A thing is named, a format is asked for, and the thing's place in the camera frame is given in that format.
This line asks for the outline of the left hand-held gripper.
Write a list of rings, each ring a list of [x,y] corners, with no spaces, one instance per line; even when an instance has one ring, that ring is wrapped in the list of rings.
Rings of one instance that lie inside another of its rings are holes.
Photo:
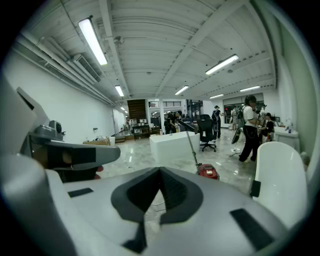
[[[55,171],[83,171],[116,161],[117,146],[63,142],[62,125],[22,88],[0,78],[0,160],[19,154]]]

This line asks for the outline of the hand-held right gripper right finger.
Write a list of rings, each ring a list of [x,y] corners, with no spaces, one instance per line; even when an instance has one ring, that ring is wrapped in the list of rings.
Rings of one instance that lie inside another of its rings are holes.
[[[186,221],[161,226],[154,255],[273,255],[273,246],[288,234],[273,213],[235,187],[178,169],[160,170],[196,185],[202,194],[192,190],[190,195],[202,203]]]

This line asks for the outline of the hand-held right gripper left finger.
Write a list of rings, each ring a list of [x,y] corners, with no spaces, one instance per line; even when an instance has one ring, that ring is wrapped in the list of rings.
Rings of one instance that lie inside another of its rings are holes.
[[[139,171],[79,182],[62,183],[47,170],[54,205],[78,256],[134,256],[123,243],[136,236],[138,223],[120,217],[111,202],[113,190],[138,177]]]

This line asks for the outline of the person's left hand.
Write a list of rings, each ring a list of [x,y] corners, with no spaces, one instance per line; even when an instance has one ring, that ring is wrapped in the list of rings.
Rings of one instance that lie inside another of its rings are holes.
[[[58,173],[63,183],[72,183],[100,179],[101,177],[98,173],[103,170],[103,166],[98,166],[84,170],[56,169],[55,172]]]

